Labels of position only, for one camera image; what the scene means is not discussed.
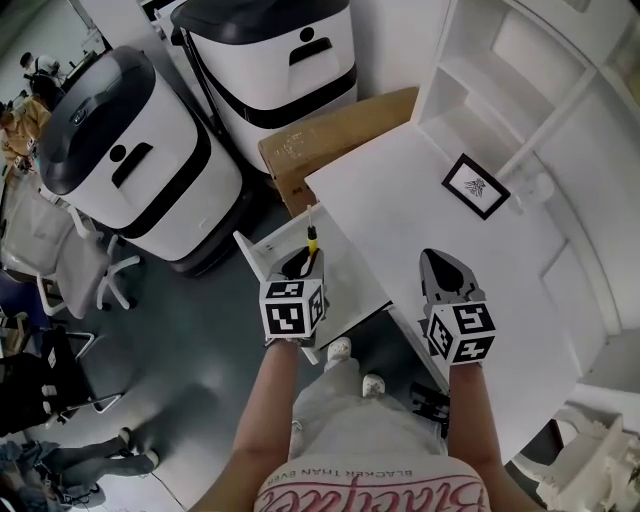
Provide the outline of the white shelf hutch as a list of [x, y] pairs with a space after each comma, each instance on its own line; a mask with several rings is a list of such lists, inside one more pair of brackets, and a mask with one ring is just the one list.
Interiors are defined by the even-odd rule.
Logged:
[[631, 0], [449, 0], [414, 123], [506, 184], [548, 172], [593, 277], [631, 319], [640, 289], [640, 115], [612, 78]]

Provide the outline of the black chair with metal frame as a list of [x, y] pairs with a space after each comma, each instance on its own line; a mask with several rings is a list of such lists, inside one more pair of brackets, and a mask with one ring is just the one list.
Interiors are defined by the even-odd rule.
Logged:
[[0, 437], [64, 424], [83, 408], [102, 414], [113, 407], [124, 394], [97, 395], [82, 365], [95, 342], [91, 333], [58, 326], [42, 332], [38, 355], [0, 358]]

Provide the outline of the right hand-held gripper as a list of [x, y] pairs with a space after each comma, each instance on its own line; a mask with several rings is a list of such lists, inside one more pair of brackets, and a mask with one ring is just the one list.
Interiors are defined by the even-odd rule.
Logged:
[[431, 312], [427, 340], [449, 366], [482, 362], [496, 338], [496, 326], [471, 268], [433, 249], [421, 252], [419, 268], [423, 312]]

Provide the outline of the white desk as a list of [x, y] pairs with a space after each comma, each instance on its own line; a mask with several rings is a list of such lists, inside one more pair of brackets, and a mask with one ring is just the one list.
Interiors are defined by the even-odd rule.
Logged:
[[623, 322], [586, 264], [586, 235], [555, 182], [548, 201], [503, 206], [482, 220], [442, 185], [450, 167], [407, 123], [308, 185], [410, 326], [423, 315], [422, 250], [443, 250], [474, 271], [497, 326], [483, 369], [509, 461], [568, 400], [607, 337], [640, 327], [640, 289]]

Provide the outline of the white office chair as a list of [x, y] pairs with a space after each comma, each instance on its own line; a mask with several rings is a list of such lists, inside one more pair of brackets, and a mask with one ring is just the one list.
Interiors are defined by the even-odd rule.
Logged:
[[137, 304], [118, 288], [116, 275], [141, 264], [142, 259], [132, 256], [116, 262], [114, 250], [121, 239], [114, 235], [103, 246], [102, 237], [75, 207], [57, 206], [26, 184], [9, 212], [2, 250], [10, 265], [33, 273], [48, 316], [66, 309], [82, 319], [92, 305], [99, 310], [109, 308], [105, 302], [108, 292], [125, 310]]

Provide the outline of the person's white printed shirt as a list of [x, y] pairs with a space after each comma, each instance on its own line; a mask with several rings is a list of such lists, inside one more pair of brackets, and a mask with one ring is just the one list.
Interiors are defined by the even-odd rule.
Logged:
[[317, 454], [272, 473], [254, 512], [491, 512], [491, 506], [484, 482], [455, 458]]

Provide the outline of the brown cardboard box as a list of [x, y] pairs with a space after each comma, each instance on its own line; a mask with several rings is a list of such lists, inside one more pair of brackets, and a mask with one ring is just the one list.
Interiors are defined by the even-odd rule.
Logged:
[[416, 87], [375, 96], [261, 140], [259, 153], [290, 216], [317, 203], [306, 177], [409, 121], [417, 96]]

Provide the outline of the black device on floor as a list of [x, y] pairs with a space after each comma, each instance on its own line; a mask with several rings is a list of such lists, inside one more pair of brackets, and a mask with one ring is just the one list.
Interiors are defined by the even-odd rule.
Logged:
[[443, 427], [449, 425], [450, 399], [447, 395], [413, 382], [409, 394], [414, 405], [413, 413]]

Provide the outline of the black picture frame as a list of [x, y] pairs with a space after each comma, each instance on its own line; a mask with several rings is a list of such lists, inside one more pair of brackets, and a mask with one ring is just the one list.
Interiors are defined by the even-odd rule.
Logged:
[[510, 198], [496, 178], [466, 154], [461, 154], [442, 185], [482, 220], [487, 220]]

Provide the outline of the person's light grey trousers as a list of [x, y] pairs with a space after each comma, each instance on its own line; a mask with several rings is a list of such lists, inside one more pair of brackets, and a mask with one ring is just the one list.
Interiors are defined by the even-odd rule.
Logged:
[[312, 454], [444, 455], [440, 427], [386, 394], [364, 398], [359, 363], [337, 356], [293, 406], [291, 460]]

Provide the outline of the person's left forearm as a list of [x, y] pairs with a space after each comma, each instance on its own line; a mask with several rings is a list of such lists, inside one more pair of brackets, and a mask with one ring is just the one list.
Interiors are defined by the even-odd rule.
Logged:
[[240, 498], [252, 507], [267, 477], [289, 456], [298, 348], [279, 341], [265, 353], [236, 431], [232, 462]]

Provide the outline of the white drawer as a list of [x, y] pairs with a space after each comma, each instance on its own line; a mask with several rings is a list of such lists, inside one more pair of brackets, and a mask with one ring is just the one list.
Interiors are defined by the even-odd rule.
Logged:
[[280, 262], [306, 244], [310, 222], [316, 227], [319, 248], [324, 252], [325, 291], [329, 302], [326, 318], [317, 330], [315, 346], [303, 350], [309, 362], [317, 365], [321, 349], [390, 303], [364, 258], [320, 203], [257, 243], [238, 231], [234, 238], [256, 278], [262, 282]]

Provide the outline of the white and black mobile robot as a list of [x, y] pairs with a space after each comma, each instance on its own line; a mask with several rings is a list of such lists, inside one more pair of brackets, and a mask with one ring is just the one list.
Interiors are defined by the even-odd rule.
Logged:
[[357, 99], [350, 0], [185, 0], [171, 22], [231, 140], [259, 171], [260, 141]]
[[210, 121], [128, 46], [73, 85], [38, 152], [50, 192], [184, 275], [226, 252], [251, 199]]

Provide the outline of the clear glass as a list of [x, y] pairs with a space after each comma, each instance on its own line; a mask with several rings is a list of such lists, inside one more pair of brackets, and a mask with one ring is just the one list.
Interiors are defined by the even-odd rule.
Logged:
[[538, 173], [521, 185], [519, 197], [524, 203], [544, 203], [553, 197], [554, 192], [553, 179], [547, 173]]

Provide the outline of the person's right forearm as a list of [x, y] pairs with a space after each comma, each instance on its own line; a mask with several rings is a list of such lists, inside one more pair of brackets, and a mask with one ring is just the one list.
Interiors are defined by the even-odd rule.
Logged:
[[482, 367], [452, 366], [449, 388], [448, 453], [489, 482], [504, 467]]

